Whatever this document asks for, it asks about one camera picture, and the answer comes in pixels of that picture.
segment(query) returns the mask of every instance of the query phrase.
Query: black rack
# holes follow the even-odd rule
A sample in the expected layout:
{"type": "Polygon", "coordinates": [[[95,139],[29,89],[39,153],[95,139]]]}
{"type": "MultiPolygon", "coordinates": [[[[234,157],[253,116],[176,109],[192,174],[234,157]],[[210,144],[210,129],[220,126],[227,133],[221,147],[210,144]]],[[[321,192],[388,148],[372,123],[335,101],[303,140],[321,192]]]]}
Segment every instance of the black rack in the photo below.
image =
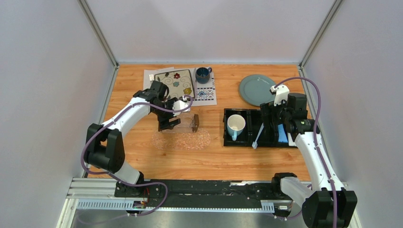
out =
{"type": "MultiPolygon", "coordinates": [[[[225,108],[223,121],[224,146],[252,146],[252,143],[255,141],[263,123],[259,109],[225,108]],[[236,141],[233,141],[231,135],[227,133],[227,119],[234,114],[241,115],[246,121],[246,126],[242,133],[237,137],[236,141]]],[[[265,127],[258,139],[258,147],[293,147],[289,146],[287,142],[274,142],[272,140],[274,134],[276,134],[276,132],[265,127]]]]}

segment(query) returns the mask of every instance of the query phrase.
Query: white backdrop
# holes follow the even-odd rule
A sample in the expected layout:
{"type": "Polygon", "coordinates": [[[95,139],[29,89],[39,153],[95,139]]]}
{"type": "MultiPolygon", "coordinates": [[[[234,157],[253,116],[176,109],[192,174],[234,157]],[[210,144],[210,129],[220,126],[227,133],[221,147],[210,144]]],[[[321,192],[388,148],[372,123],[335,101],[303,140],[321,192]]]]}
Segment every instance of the white backdrop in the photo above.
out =
{"type": "Polygon", "coordinates": [[[331,161],[362,226],[402,227],[403,1],[346,0],[306,66],[331,161]]]}
{"type": "Polygon", "coordinates": [[[88,0],[118,62],[300,62],[333,0],[88,0]]]}
{"type": "Polygon", "coordinates": [[[55,227],[113,67],[74,0],[2,0],[0,31],[0,227],[55,227]]]}

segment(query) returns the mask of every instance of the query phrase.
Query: gray plate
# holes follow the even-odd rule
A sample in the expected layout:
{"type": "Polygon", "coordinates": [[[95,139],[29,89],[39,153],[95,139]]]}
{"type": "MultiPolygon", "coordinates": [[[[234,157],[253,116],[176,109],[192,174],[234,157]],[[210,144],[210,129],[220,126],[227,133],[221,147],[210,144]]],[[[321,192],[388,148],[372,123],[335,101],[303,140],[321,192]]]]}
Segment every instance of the gray plate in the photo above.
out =
{"type": "Polygon", "coordinates": [[[274,101],[270,87],[275,85],[267,76],[249,75],[240,82],[240,96],[249,104],[260,106],[261,103],[274,101]]]}

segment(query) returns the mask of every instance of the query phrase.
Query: wooden table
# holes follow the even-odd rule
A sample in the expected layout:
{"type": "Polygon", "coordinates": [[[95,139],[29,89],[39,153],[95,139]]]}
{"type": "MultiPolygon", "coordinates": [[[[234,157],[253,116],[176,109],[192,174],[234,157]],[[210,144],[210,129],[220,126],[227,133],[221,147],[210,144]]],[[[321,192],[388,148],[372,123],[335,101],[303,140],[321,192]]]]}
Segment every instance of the wooden table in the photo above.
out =
{"type": "MultiPolygon", "coordinates": [[[[143,70],[165,67],[189,68],[203,65],[121,65],[112,91],[105,120],[121,110],[133,94],[143,89],[143,70]]],[[[210,65],[214,71],[217,105],[192,107],[199,115],[200,128],[211,136],[203,150],[159,150],[151,143],[158,130],[156,115],[140,120],[124,138],[126,160],[147,179],[198,180],[271,180],[276,172],[293,172],[300,180],[310,180],[304,159],[296,148],[224,147],[224,108],[254,108],[238,93],[241,80],[262,74],[276,83],[298,76],[294,65],[210,65]]],[[[286,85],[291,92],[303,93],[302,84],[293,80],[286,85]]]]}

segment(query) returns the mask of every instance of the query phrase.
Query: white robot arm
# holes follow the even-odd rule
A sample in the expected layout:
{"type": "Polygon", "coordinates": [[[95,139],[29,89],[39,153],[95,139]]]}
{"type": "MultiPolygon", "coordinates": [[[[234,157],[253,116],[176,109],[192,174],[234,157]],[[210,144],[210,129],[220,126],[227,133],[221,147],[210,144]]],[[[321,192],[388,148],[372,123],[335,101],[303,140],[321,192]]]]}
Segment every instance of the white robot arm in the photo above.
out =
{"type": "Polygon", "coordinates": [[[288,195],[302,208],[308,227],[333,227],[333,205],[337,201],[337,227],[347,227],[357,204],[353,191],[347,191],[334,172],[323,147],[319,128],[314,129],[314,120],[307,118],[307,98],[304,94],[289,93],[285,85],[272,87],[276,94],[273,102],[262,104],[261,110],[269,112],[271,121],[284,124],[289,144],[295,144],[304,157],[312,181],[312,190],[302,184],[293,173],[276,173],[274,183],[279,194],[288,195]]]}
{"type": "Polygon", "coordinates": [[[130,184],[136,184],[141,173],[125,161],[123,138],[133,126],[150,112],[158,116],[159,129],[172,129],[180,124],[181,120],[170,121],[181,113],[190,111],[190,104],[177,98],[164,101],[168,87],[161,82],[154,81],[150,89],[138,91],[130,102],[114,117],[101,125],[92,124],[87,131],[87,141],[100,129],[107,126],[87,147],[84,161],[101,168],[118,179],[130,184]],[[101,142],[107,140],[106,146],[101,142]]]}

